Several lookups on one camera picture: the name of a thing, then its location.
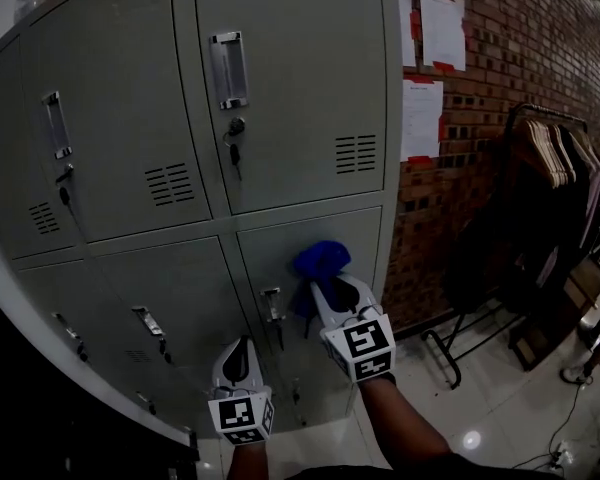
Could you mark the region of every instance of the ventilation slot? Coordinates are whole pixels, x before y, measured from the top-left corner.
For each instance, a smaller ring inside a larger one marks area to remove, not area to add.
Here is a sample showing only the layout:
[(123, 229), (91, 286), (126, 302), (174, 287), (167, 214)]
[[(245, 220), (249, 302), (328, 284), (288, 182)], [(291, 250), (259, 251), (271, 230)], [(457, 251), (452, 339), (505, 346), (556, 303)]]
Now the ventilation slot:
[(168, 165), (145, 171), (145, 178), (156, 206), (194, 199), (189, 171), (185, 164)]
[(58, 221), (56, 221), (49, 203), (42, 203), (37, 206), (32, 206), (29, 208), (29, 214), (33, 219), (34, 226), (41, 235), (46, 235), (48, 233), (53, 233), (54, 231), (60, 230)]
[(339, 137), (335, 140), (336, 172), (349, 174), (376, 168), (376, 136)]
[(150, 363), (151, 359), (144, 350), (125, 350), (134, 363)]

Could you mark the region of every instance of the tiled floor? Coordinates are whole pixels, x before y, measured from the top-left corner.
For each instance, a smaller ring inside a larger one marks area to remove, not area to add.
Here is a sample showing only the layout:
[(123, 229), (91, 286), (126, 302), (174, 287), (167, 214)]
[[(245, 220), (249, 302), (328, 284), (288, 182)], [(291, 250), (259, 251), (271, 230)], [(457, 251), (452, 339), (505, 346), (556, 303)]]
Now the tiled floor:
[[(458, 339), (457, 351), (472, 346), (492, 326), (508, 318), (511, 315), (502, 311), (495, 319), (485, 319), (475, 332)], [(461, 360), (462, 383), (451, 391), (445, 377), (449, 371), (440, 368), (439, 353), (413, 337), (398, 344), (394, 373), (400, 391), (457, 453), (478, 464), (511, 467), (547, 453), (549, 439), (567, 418), (576, 394), (574, 386), (560, 380), (558, 371), (574, 359), (586, 357), (586, 353), (572, 335), (540, 366), (525, 373), (507, 348), (505, 333)], [(600, 369), (594, 372), (593, 384), (581, 389), (569, 423), (554, 440), (554, 448), (565, 441), (572, 456), (572, 462), (565, 464), (567, 480), (588, 478), (600, 458)], [(479, 445), (472, 446), (477, 439)], [(225, 478), (232, 447), (218, 440), (204, 440), (199, 445), (199, 477)], [(274, 434), (267, 450), (272, 479), (326, 465), (389, 467), (360, 397), (348, 419)], [(545, 462), (546, 457), (524, 467), (534, 468)]]

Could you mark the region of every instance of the metal locker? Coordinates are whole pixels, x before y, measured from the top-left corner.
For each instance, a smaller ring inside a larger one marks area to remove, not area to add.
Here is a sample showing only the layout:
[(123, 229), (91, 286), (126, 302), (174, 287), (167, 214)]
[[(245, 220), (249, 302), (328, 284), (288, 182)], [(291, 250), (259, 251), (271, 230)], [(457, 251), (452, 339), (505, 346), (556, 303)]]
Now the metal locker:
[(172, 424), (212, 427), (206, 398), (166, 363), (158, 340), (84, 261), (22, 270), (18, 277), (49, 325), (74, 350), (82, 341), (89, 365), (112, 386), (146, 410), (153, 405)]
[(87, 241), (208, 219), (171, 0), (68, 0), (22, 33), (40, 157)]
[(96, 261), (127, 306), (147, 308), (190, 384), (208, 391), (220, 353), (249, 334), (217, 237)]
[[(321, 324), (307, 320), (296, 310), (310, 297), (308, 287), (297, 276), (292, 262), (296, 255), (321, 240), (344, 244), (352, 261), (345, 272), (373, 283), (381, 208), (370, 208), (318, 219), (303, 220), (238, 233), (240, 249), (247, 268), (253, 295), (262, 319), (271, 318), (268, 302), (261, 293), (279, 288), (286, 319), (282, 322), (282, 341), (276, 352), (277, 368), (288, 388), (299, 396), (297, 409), (309, 425), (324, 423), (346, 415), (351, 383), (322, 345)], [(273, 346), (276, 330), (268, 328)]]
[(0, 52), (0, 245), (12, 259), (69, 247), (67, 217), (30, 140), (15, 39)]
[[(197, 0), (197, 9), (234, 214), (382, 189), (382, 0)], [(238, 116), (246, 130), (228, 136)]]

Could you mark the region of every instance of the red brick wall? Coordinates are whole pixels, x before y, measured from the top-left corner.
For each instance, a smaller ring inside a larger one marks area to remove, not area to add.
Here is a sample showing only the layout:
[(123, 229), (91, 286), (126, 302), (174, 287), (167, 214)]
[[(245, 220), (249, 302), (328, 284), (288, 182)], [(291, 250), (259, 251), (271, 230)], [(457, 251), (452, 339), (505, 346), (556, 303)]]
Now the red brick wall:
[[(413, 0), (419, 8), (419, 0)], [(588, 120), (600, 153), (600, 0), (465, 0), (467, 69), (444, 81), (444, 140), (431, 167), (402, 164), (383, 305), (394, 331), (449, 309), (440, 286), (458, 232), (492, 190), (492, 139), (527, 101)]]

